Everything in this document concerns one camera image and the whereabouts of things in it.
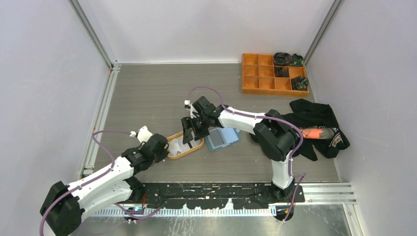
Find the orange oval plastic tray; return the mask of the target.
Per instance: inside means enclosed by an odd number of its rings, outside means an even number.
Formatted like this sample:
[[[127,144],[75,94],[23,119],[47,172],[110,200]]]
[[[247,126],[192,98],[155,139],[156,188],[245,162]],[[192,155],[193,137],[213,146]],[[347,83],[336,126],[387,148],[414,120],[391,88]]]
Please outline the orange oval plastic tray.
[[[168,142],[170,141],[170,140],[172,140],[172,139],[177,139],[178,140],[178,142],[180,143],[180,141],[182,141],[183,140],[183,132],[181,131],[181,132],[179,132],[179,133],[177,133],[177,134],[174,134],[174,135],[172,135],[172,136],[170,136],[170,137],[168,137],[167,138],[167,140],[168,140]],[[174,157],[172,157],[171,155],[170,155],[170,153],[168,154],[168,158],[169,159],[171,159],[171,160],[177,160],[177,159],[179,159],[179,158],[181,158],[181,157],[184,157],[185,155],[188,155],[188,154],[191,154],[191,153],[193,153],[193,152],[195,152],[195,151],[197,151],[197,150],[199,150],[199,149],[201,149],[202,147],[203,147],[203,145],[204,145],[204,143],[205,143],[205,140],[204,139],[200,139],[201,141],[202,141],[202,144],[198,147],[198,148],[196,148],[196,149],[190,149],[190,150],[188,150],[188,151],[183,151],[182,150],[182,153],[181,154],[179,154],[179,155],[177,155],[177,156],[174,156]]]

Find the black card with gold chip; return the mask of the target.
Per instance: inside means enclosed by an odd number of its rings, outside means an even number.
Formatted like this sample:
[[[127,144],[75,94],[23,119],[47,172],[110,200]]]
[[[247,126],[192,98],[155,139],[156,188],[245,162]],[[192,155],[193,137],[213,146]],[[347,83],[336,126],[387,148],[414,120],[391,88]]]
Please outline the black card with gold chip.
[[[223,140],[222,134],[218,129],[211,130],[209,132],[208,139],[213,149],[225,145],[225,141]]]

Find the blue leather card holder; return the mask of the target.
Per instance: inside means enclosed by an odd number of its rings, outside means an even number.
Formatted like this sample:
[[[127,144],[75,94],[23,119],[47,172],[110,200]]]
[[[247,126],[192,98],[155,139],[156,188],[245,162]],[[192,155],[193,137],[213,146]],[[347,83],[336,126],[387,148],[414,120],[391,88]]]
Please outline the blue leather card holder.
[[[223,145],[222,147],[218,147],[218,148],[213,149],[212,146],[211,146],[211,143],[209,142],[209,139],[208,139],[209,135],[206,136],[205,141],[208,144],[209,150],[212,151],[212,152],[216,151],[216,150],[219,150],[219,149],[222,149],[222,148],[225,148],[225,147],[227,147],[231,144],[234,144],[234,143],[240,141],[239,132],[234,128],[215,128],[215,129],[218,129],[221,132],[223,140],[225,141],[225,145]]]

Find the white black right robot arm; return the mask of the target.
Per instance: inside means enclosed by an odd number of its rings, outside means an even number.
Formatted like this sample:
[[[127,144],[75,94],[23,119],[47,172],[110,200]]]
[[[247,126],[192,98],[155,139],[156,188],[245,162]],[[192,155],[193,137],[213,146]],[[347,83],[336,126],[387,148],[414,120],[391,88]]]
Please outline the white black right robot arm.
[[[183,143],[204,138],[214,128],[247,132],[271,160],[271,192],[274,198],[285,202],[291,197],[295,180],[289,167],[290,154],[300,141],[300,136],[277,110],[246,113],[226,105],[215,106],[204,96],[195,102],[185,100],[184,107],[190,115],[181,119]]]

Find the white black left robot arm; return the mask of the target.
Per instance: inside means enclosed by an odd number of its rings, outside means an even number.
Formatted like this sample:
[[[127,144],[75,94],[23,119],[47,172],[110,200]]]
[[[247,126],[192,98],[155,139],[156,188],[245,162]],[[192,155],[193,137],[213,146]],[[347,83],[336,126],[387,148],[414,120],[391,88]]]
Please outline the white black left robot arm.
[[[48,225],[57,236],[68,236],[81,223],[110,205],[141,202],[144,185],[135,177],[168,155],[168,140],[160,134],[137,134],[140,145],[128,148],[99,171],[70,184],[54,183],[40,209],[39,234]]]

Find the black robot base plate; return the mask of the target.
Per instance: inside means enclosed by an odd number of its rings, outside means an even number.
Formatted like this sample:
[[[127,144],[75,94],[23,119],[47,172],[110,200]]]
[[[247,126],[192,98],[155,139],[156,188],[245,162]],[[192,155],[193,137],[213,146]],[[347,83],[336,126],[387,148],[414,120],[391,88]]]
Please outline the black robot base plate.
[[[233,209],[265,209],[272,204],[304,202],[302,188],[291,184],[279,190],[269,182],[241,183],[144,183],[138,195],[125,204],[139,204],[167,209],[223,209],[230,202]]]

